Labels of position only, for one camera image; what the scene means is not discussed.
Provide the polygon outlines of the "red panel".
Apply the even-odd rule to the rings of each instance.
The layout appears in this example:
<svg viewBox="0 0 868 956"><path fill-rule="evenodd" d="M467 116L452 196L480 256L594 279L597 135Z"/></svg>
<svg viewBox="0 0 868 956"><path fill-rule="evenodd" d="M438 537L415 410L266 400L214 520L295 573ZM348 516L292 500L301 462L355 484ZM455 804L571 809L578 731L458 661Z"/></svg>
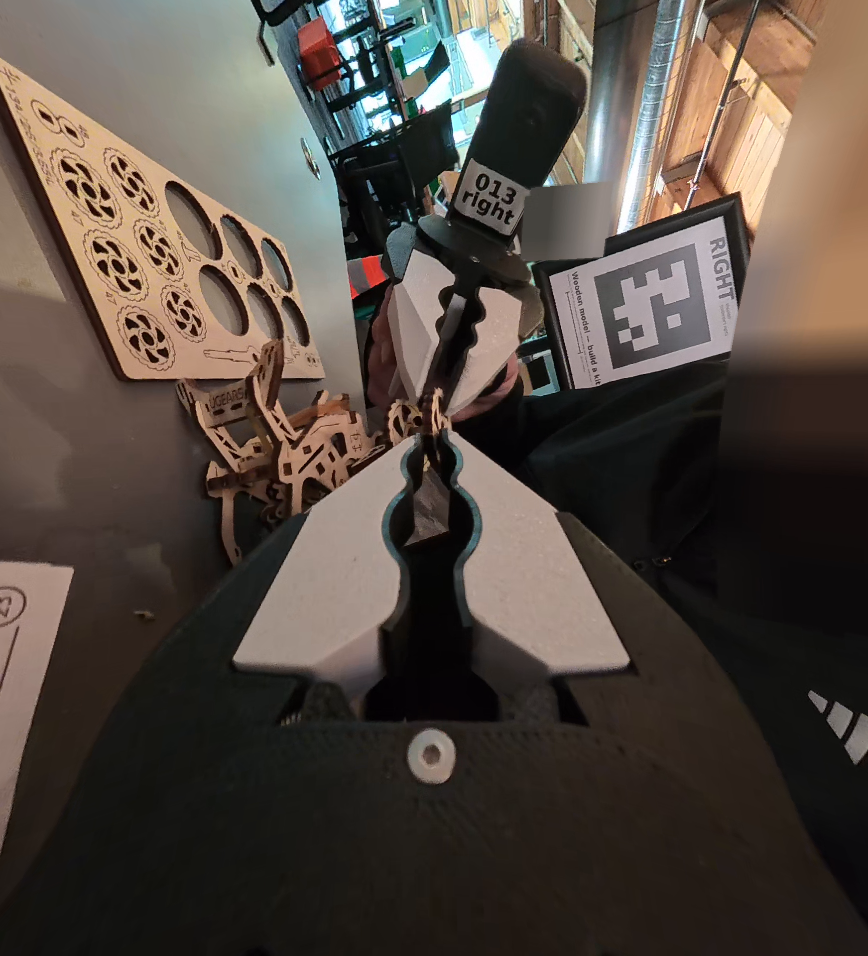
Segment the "red panel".
<svg viewBox="0 0 868 956"><path fill-rule="evenodd" d="M319 16L301 26L297 42L308 89L319 93L342 78L342 57L324 18Z"/></svg>

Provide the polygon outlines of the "black office chair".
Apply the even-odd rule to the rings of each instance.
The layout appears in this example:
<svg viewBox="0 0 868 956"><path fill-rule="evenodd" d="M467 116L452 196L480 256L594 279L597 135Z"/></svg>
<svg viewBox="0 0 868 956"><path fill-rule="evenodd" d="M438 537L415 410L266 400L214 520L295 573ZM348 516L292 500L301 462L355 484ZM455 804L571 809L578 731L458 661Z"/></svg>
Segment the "black office chair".
<svg viewBox="0 0 868 956"><path fill-rule="evenodd" d="M388 235L424 215L424 191L460 161L451 101L329 155L357 238L380 252Z"/></svg>

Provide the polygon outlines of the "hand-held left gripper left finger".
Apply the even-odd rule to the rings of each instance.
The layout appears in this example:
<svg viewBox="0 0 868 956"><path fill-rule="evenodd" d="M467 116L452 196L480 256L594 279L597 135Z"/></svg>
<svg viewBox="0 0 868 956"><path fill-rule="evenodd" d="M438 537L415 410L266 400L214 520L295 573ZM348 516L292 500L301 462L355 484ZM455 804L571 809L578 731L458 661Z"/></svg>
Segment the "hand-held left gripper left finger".
<svg viewBox="0 0 868 956"><path fill-rule="evenodd" d="M388 509L409 484L412 437L305 514L234 654L237 672L330 683L356 713L383 677L381 629L400 597L401 571L384 538Z"/></svg>

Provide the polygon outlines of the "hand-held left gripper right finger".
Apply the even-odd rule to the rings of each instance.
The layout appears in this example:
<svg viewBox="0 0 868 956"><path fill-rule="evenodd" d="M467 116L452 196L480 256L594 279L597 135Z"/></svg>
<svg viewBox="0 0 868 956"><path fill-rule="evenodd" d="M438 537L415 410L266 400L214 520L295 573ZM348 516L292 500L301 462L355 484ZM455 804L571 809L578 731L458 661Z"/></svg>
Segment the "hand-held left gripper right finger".
<svg viewBox="0 0 868 956"><path fill-rule="evenodd" d="M626 669L630 656L556 509L460 435L445 438L474 517L461 575L475 674L510 695Z"/></svg>

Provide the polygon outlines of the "wooden parts sheet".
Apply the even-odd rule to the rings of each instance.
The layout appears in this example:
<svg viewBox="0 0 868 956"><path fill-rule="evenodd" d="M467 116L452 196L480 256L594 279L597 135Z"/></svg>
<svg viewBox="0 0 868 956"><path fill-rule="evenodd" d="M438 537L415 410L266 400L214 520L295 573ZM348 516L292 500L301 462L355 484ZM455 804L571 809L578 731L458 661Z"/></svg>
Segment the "wooden parts sheet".
<svg viewBox="0 0 868 956"><path fill-rule="evenodd" d="M324 377L279 238L2 57L0 107L123 378L241 378L275 332L286 377Z"/></svg>

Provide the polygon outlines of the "black framed paper sign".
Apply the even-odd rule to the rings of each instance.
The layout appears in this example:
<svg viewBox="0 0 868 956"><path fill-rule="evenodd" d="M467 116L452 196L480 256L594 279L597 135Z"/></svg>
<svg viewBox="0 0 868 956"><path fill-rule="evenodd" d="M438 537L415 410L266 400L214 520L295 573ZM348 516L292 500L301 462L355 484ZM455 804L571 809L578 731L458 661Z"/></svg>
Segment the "black framed paper sign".
<svg viewBox="0 0 868 956"><path fill-rule="evenodd" d="M749 255L737 192L610 237L599 258L534 264L560 389L728 358Z"/></svg>

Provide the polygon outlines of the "person's right hand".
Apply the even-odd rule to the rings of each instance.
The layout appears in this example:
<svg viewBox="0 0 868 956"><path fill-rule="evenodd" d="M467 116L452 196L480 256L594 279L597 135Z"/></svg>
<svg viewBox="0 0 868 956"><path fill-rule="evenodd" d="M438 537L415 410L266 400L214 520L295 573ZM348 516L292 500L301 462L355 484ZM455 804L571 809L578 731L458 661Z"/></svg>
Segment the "person's right hand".
<svg viewBox="0 0 868 956"><path fill-rule="evenodd" d="M393 400L407 398L392 342L388 317L391 299L390 286L374 312L365 344L365 396L368 408L384 409Z"/></svg>

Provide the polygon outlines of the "wooden buggy model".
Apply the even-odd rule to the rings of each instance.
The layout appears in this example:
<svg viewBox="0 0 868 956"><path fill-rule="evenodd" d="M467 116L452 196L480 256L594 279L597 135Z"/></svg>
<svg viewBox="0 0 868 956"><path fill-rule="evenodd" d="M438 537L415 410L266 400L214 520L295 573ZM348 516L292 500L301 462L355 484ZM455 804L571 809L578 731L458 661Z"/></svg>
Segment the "wooden buggy model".
<svg viewBox="0 0 868 956"><path fill-rule="evenodd" d="M222 504L222 540L232 565L243 558L235 530L239 494L261 502L260 519L275 527L395 447L385 423L368 434L347 394L321 390L308 407L286 414L279 400L284 352L283 338L267 341L252 353L251 372L233 384L204 390L188 378L177 383L178 400L224 460L209 465L205 490Z"/></svg>

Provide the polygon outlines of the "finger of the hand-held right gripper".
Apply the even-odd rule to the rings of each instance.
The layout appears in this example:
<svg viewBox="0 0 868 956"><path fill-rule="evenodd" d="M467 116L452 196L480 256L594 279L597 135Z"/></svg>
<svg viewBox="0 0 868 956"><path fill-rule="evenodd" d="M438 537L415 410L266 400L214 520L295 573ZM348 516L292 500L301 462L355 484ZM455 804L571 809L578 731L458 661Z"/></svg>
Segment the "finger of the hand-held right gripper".
<svg viewBox="0 0 868 956"><path fill-rule="evenodd" d="M440 261L414 249L403 279L392 287L389 325L396 370L406 396L419 405L440 334L438 322L445 307L443 292L451 293L454 275Z"/></svg>
<svg viewBox="0 0 868 956"><path fill-rule="evenodd" d="M440 387L456 416L505 369L519 343L522 304L512 294L479 288L468 297L447 290L440 323Z"/></svg>

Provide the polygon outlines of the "orange traffic cone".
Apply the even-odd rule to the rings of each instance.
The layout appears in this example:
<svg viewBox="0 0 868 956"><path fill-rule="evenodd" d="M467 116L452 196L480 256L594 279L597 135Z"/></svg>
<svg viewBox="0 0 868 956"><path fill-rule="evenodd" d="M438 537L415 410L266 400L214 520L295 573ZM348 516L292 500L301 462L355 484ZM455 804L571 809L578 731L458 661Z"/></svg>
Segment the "orange traffic cone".
<svg viewBox="0 0 868 956"><path fill-rule="evenodd" d="M390 281L381 255L349 259L346 265L352 301Z"/></svg>

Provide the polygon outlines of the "grey metal pipe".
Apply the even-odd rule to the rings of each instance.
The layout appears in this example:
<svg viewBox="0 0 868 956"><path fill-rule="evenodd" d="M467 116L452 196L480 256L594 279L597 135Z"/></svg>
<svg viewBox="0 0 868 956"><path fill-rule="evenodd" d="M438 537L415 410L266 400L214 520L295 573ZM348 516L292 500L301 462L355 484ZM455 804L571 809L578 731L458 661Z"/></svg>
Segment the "grey metal pipe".
<svg viewBox="0 0 868 956"><path fill-rule="evenodd" d="M619 184L626 175L657 3L599 1L588 100L584 180Z"/></svg>

